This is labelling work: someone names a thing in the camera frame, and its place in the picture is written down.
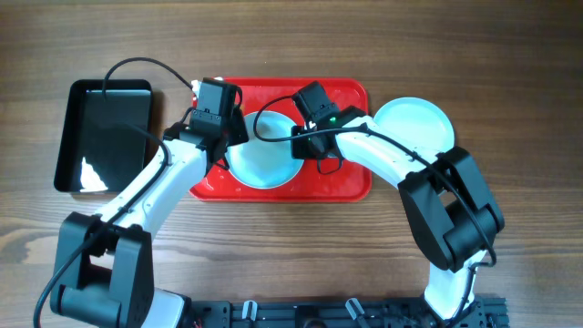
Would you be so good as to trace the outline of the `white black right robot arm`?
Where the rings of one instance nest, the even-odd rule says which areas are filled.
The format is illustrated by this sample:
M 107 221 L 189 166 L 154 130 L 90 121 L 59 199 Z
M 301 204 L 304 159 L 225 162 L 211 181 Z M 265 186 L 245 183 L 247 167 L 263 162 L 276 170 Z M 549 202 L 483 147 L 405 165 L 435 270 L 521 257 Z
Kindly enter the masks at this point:
M 350 161 L 398 190 L 430 262 L 424 301 L 438 320 L 458 323 L 475 298 L 477 270 L 497 262 L 494 240 L 505 220 L 475 160 L 455 144 L 448 116 L 419 97 L 391 100 L 374 116 L 339 109 L 318 82 L 291 99 L 304 120 L 291 133 L 294 156 Z

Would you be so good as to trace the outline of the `light blue plate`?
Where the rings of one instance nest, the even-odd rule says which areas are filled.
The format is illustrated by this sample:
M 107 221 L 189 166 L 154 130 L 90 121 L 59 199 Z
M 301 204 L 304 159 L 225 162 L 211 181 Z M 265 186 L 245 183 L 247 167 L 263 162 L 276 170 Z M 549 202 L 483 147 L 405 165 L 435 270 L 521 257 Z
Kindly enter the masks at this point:
M 291 181 L 301 170 L 302 159 L 292 157 L 290 141 L 264 142 L 253 133 L 255 112 L 244 117 L 250 140 L 228 147 L 226 159 L 230 173 L 243 185 L 254 189 L 274 189 Z M 283 138 L 291 134 L 295 122 L 287 116 L 273 112 L 261 113 L 258 132 L 265 138 Z
M 445 112 L 419 97 L 399 97 L 384 104 L 374 122 L 414 146 L 447 152 L 455 145 L 455 130 Z

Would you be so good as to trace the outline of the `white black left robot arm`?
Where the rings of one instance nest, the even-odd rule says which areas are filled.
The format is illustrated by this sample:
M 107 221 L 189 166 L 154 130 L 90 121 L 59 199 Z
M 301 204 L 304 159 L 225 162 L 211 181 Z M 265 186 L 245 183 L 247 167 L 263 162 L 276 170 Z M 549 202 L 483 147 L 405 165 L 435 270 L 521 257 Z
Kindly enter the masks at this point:
M 239 108 L 219 114 L 190 108 L 157 138 L 156 156 L 119 195 L 92 215 L 72 212 L 61 224 L 51 280 L 37 302 L 97 327 L 188 327 L 189 297 L 154 285 L 152 242 L 183 195 L 201 182 L 229 146 L 248 141 Z

